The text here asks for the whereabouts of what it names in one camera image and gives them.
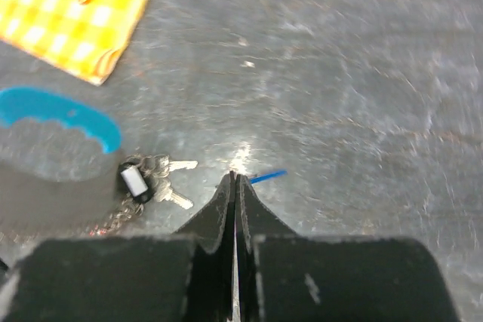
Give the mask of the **metal keyring plate blue handle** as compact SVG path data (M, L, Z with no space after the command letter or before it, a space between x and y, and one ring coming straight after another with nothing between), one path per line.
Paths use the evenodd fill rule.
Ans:
M142 211L121 168L116 122L37 87L1 91L1 238L107 235Z

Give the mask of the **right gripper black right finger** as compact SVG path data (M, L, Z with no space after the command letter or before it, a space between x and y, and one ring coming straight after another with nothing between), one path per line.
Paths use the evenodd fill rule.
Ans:
M236 178L243 321L456 321L438 263L404 236L303 236Z

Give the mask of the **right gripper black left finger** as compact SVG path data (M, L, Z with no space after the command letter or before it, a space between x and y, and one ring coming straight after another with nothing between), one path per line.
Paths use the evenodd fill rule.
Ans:
M3 321L227 321L235 176L171 235L50 239L1 287Z

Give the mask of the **blue key tag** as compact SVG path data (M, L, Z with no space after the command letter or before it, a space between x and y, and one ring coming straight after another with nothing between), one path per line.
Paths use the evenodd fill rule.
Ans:
M267 181L269 179L274 179L280 176L284 176L287 173L288 172L286 170L272 170L269 172L249 176L248 179L251 184L255 184L255 183Z

